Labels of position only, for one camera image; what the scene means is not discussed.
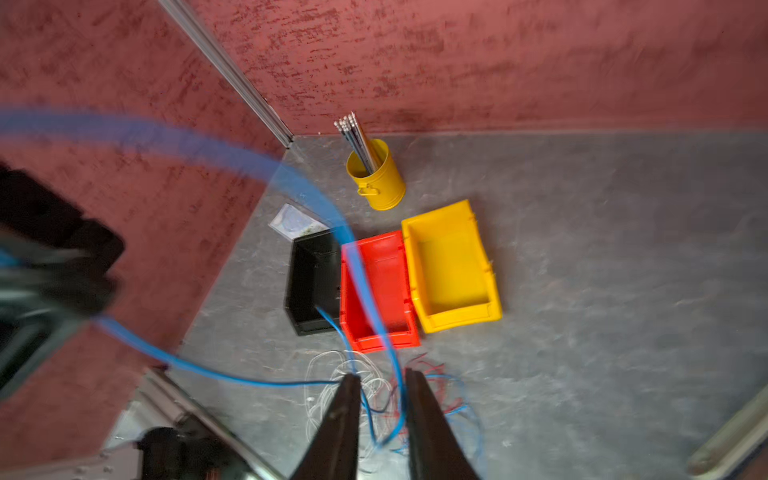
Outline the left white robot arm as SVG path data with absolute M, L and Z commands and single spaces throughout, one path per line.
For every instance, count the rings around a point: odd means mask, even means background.
M 10 398 L 112 302 L 125 250 L 103 223 L 21 169 L 1 167 L 1 397 Z

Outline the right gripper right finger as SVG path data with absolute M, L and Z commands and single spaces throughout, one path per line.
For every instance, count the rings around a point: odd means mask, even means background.
M 472 479 L 479 476 L 463 454 L 426 379 L 405 370 L 408 464 L 411 479 Z

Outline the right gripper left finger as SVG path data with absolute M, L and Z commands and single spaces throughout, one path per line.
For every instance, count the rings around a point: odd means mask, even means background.
M 291 479 L 357 478 L 361 393 L 360 377 L 346 374 Z

